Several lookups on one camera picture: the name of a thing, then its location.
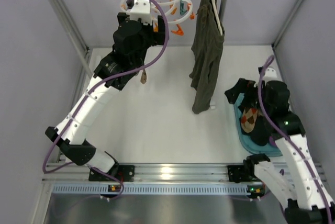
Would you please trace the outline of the black sock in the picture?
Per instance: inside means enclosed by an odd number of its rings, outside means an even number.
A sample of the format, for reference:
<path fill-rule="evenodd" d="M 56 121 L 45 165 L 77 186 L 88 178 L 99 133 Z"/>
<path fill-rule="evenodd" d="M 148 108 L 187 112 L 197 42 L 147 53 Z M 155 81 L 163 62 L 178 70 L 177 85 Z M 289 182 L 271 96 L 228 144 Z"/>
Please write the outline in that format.
<path fill-rule="evenodd" d="M 254 128 L 249 133 L 249 136 L 251 140 L 259 146 L 265 146 L 269 143 L 271 131 L 263 117 L 256 120 Z"/>

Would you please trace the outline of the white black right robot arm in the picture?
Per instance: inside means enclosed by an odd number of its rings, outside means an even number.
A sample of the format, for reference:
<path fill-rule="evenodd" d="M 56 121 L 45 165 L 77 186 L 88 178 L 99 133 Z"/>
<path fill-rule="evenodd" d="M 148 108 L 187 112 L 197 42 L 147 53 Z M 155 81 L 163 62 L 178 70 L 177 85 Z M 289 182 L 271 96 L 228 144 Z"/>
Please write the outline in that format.
<path fill-rule="evenodd" d="M 290 91 L 278 80 L 238 79 L 225 91 L 237 107 L 237 127 L 257 147 L 275 145 L 285 159 L 293 183 L 275 171 L 265 151 L 247 157 L 246 173 L 269 188 L 280 202 L 287 223 L 332 223 L 334 200 L 325 189 L 310 156 L 306 131 L 289 108 Z"/>

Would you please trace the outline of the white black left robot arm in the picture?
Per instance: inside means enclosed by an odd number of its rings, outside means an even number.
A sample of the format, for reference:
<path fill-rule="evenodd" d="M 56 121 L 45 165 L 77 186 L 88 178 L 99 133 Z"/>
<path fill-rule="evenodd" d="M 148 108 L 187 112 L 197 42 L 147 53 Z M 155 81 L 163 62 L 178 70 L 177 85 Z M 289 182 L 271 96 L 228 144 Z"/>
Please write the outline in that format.
<path fill-rule="evenodd" d="M 131 19 L 125 13 L 118 14 L 118 21 L 112 50 L 94 70 L 86 91 L 62 122 L 46 130 L 46 136 L 72 163 L 92 166 L 111 176 L 117 173 L 118 162 L 90 144 L 86 135 L 111 99 L 147 67 L 147 50 L 156 45 L 165 48 L 169 39 L 166 16 L 158 16 L 157 31 L 142 18 Z"/>

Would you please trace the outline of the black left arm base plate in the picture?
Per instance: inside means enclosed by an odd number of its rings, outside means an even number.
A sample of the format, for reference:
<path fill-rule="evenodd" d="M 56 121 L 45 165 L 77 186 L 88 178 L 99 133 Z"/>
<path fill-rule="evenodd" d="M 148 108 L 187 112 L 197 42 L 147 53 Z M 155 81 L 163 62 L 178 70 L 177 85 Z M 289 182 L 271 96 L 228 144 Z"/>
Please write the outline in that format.
<path fill-rule="evenodd" d="M 114 177 L 122 182 L 133 182 L 134 175 L 135 175 L 134 165 L 120 165 Z M 88 180 L 92 182 L 112 181 L 111 178 L 106 177 L 105 175 L 92 169 L 90 169 Z"/>

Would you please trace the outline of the brown beige checked sock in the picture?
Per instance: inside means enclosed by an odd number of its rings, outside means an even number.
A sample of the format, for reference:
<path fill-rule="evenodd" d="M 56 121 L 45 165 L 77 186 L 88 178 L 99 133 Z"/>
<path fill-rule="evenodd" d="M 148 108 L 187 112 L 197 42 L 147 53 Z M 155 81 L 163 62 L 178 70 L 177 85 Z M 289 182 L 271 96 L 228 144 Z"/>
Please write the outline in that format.
<path fill-rule="evenodd" d="M 145 84 L 147 82 L 147 73 L 145 69 L 142 70 L 140 82 L 141 84 Z"/>

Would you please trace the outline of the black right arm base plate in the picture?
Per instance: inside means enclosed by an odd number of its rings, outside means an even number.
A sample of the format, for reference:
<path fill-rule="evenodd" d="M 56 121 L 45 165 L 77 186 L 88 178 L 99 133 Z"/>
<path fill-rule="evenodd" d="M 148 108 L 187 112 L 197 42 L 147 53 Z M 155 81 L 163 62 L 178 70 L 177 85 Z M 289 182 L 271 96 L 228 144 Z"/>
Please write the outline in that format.
<path fill-rule="evenodd" d="M 228 165 L 227 171 L 230 182 L 242 183 L 259 181 L 252 171 L 244 165 Z"/>

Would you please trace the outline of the orange brown argyle sock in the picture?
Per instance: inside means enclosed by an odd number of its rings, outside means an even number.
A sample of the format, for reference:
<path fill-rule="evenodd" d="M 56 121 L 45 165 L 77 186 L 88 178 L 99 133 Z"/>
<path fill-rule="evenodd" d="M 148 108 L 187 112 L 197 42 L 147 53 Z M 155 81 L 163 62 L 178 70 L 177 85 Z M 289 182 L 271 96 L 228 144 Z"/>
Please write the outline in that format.
<path fill-rule="evenodd" d="M 262 116 L 262 112 L 257 108 L 245 107 L 240 118 L 240 125 L 242 130 L 245 133 L 251 133 L 255 128 L 257 118 Z"/>

